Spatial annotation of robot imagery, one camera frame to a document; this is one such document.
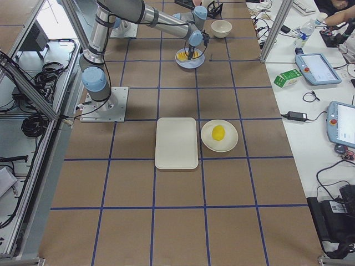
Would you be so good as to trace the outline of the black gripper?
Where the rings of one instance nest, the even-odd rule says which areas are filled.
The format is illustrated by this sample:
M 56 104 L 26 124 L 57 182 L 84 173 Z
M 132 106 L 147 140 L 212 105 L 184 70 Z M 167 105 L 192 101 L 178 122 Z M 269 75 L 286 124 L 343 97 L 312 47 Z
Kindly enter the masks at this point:
M 187 41 L 189 46 L 188 46 L 188 53 L 187 53 L 187 59 L 191 60 L 192 59 L 192 51 L 195 50 L 195 45 L 193 41 L 188 40 Z

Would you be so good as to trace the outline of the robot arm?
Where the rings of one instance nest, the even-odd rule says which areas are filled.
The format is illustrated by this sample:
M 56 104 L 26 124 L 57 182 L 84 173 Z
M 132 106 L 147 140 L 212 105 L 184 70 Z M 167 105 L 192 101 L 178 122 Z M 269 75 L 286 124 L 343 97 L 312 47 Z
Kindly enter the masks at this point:
M 169 33 L 186 41 L 177 60 L 188 63 L 203 57 L 195 48 L 208 45 L 204 31 L 207 8 L 195 6 L 189 13 L 168 15 L 144 1 L 97 1 L 97 12 L 88 47 L 80 57 L 82 82 L 90 98 L 93 111 L 106 111 L 115 105 L 115 96 L 105 62 L 105 52 L 112 33 L 127 37 L 132 25 L 145 25 Z

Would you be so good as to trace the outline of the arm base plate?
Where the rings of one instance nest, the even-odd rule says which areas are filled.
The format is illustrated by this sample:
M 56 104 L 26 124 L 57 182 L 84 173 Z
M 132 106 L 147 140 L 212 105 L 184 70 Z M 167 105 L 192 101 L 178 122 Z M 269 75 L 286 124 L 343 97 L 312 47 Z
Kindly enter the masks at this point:
M 138 26 L 132 23 L 122 23 L 117 28 L 113 28 L 110 38 L 123 39 L 123 38 L 136 38 Z
M 112 87 L 109 100 L 101 107 L 102 103 L 92 101 L 89 93 L 80 108 L 84 115 L 80 116 L 81 122 L 124 122 L 128 100 L 128 87 Z

